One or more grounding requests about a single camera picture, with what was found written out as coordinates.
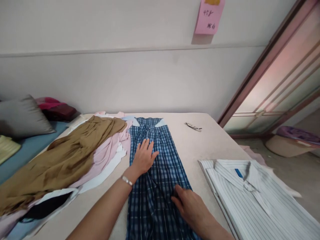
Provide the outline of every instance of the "wristwatch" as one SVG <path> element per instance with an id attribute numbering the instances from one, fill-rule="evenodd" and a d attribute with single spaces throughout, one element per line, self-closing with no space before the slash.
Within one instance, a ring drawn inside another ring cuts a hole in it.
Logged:
<path id="1" fill-rule="evenodd" d="M 122 179 L 123 181 L 125 181 L 126 183 L 128 183 L 131 187 L 133 186 L 133 183 L 130 182 L 129 179 L 128 179 L 126 176 L 123 176 L 123 175 L 122 175 L 121 179 Z"/>

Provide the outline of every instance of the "white collar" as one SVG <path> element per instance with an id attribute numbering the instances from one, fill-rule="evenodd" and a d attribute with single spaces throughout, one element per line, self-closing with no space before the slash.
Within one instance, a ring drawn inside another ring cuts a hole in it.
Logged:
<path id="1" fill-rule="evenodd" d="M 217 160 L 214 165 L 214 170 L 240 190 L 245 188 L 248 191 L 260 191 L 261 177 L 254 162 L 255 161 L 250 160 Z M 243 178 L 240 178 L 235 169 L 244 167 L 246 168 L 247 174 Z"/>

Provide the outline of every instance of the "pink sticky note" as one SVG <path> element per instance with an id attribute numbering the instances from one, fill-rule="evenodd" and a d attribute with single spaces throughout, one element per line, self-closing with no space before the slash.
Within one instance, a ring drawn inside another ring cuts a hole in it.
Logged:
<path id="1" fill-rule="evenodd" d="M 196 24 L 195 34 L 216 34 L 225 0 L 220 0 L 219 5 L 210 5 L 201 0 Z"/>

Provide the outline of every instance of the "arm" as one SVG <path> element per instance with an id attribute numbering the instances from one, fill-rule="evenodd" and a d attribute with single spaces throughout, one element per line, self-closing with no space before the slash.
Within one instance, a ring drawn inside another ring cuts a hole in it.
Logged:
<path id="1" fill-rule="evenodd" d="M 140 175 L 146 173 L 152 166 L 159 152 L 152 155 L 153 142 L 149 139 L 138 145 L 133 164 L 123 175 L 133 184 Z M 109 239 L 114 224 L 126 202 L 132 187 L 122 179 L 118 179 L 109 190 L 98 200 L 78 226 L 72 231 L 67 240 Z"/>
<path id="2" fill-rule="evenodd" d="M 234 240 L 211 215 L 201 197 L 190 189 L 175 187 L 179 198 L 171 197 L 182 218 L 204 240 Z"/>

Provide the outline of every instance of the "plaid shirt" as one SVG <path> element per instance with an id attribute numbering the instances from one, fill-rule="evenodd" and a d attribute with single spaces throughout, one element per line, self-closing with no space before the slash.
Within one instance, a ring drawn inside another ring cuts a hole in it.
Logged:
<path id="1" fill-rule="evenodd" d="M 128 200 L 127 240 L 200 239 L 182 219 L 171 201 L 174 186 L 191 189 L 167 125 L 155 127 L 160 118 L 137 118 L 131 127 L 130 165 L 139 143 L 154 141 L 159 151 L 153 166 L 133 186 Z"/>

